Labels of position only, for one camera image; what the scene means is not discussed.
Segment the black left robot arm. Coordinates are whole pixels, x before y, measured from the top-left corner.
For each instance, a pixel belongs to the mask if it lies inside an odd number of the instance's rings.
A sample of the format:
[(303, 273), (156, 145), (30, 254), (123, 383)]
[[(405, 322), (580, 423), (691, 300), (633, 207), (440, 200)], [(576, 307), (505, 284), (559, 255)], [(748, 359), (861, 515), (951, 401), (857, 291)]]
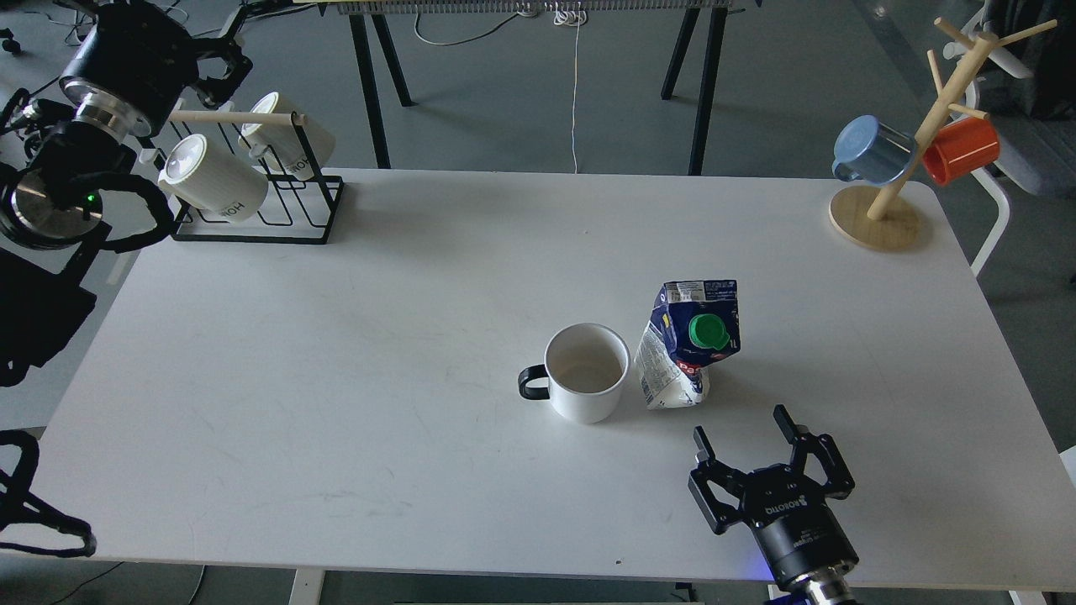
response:
[(32, 490), (40, 440), (11, 420), (40, 393), (34, 376), (62, 356), (95, 313), (85, 286), (100, 255), (158, 244), (176, 215), (162, 189), (134, 172), (184, 92), (207, 108), (230, 99), (252, 69), (237, 41), (247, 8), (215, 37), (192, 34), (155, 1), (70, 1), (87, 31), (53, 79), (17, 83), (28, 53), (3, 30), (3, 553), (83, 559), (93, 526)]

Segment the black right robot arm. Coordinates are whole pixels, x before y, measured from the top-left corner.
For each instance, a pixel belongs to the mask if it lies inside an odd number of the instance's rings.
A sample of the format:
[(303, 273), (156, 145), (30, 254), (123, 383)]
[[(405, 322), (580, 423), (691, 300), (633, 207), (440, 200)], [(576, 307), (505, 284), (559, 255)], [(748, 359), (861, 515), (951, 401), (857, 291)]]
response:
[(849, 497), (856, 482), (833, 437), (795, 423), (783, 405), (773, 417), (791, 447), (789, 462), (739, 472), (716, 458), (696, 426), (689, 493), (714, 535), (738, 523), (750, 529), (783, 593), (770, 604), (856, 604), (845, 579), (856, 551), (827, 504)]

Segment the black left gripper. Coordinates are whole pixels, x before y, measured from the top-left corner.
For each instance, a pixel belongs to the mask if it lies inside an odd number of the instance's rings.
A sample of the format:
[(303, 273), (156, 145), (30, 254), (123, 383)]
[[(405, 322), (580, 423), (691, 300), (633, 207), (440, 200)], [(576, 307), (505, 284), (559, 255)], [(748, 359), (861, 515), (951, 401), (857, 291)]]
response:
[[(91, 93), (118, 100), (134, 115), (134, 135), (159, 133), (188, 86), (206, 108), (222, 107), (253, 69), (235, 32), (192, 39), (153, 3), (72, 5), (93, 16), (93, 30), (59, 76), (61, 89), (74, 103)], [(210, 59), (220, 59), (223, 72), (198, 76), (198, 62)]]

